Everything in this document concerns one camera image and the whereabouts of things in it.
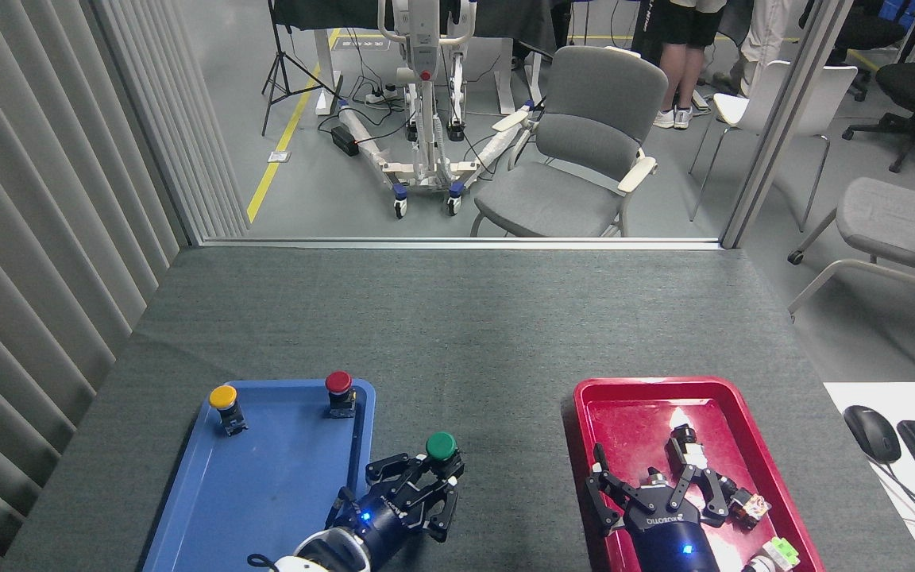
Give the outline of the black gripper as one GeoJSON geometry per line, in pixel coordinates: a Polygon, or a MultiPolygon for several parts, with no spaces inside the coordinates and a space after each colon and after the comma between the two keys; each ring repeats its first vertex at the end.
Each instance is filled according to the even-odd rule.
{"type": "Polygon", "coordinates": [[[602,444],[594,445],[593,456],[585,491],[603,536],[625,526],[643,571],[719,571],[701,525],[722,528],[728,518],[718,472],[684,466],[675,488],[663,475],[650,475],[637,489],[611,472],[602,444]],[[705,501],[701,515],[684,497],[694,479],[705,501]]]}
{"type": "Polygon", "coordinates": [[[459,477],[437,478],[428,454],[396,454],[366,465],[368,493],[357,500],[338,491],[334,525],[361,541],[369,568],[378,570],[421,532],[445,543],[458,502],[459,477]]]}

